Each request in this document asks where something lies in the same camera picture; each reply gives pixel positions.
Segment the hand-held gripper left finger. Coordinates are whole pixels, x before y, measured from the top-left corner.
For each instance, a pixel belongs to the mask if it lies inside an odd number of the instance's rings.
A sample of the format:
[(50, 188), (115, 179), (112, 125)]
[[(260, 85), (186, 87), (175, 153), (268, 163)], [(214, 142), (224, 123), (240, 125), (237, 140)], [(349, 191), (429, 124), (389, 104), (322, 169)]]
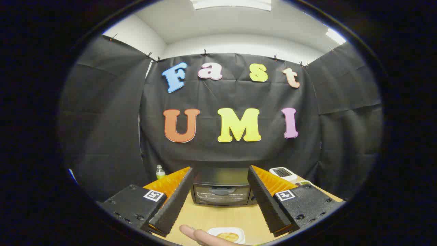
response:
[(143, 187), (131, 184), (100, 206), (131, 227), (167, 237), (187, 198), (193, 174), (193, 169), (186, 167)]

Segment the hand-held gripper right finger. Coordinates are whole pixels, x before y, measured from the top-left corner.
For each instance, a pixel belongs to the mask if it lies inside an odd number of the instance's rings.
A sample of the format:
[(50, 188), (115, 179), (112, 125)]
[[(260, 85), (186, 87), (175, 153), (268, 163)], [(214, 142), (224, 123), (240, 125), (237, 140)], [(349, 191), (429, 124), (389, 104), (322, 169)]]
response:
[(295, 185), (254, 165), (247, 179), (275, 237), (306, 228), (344, 204), (309, 182)]

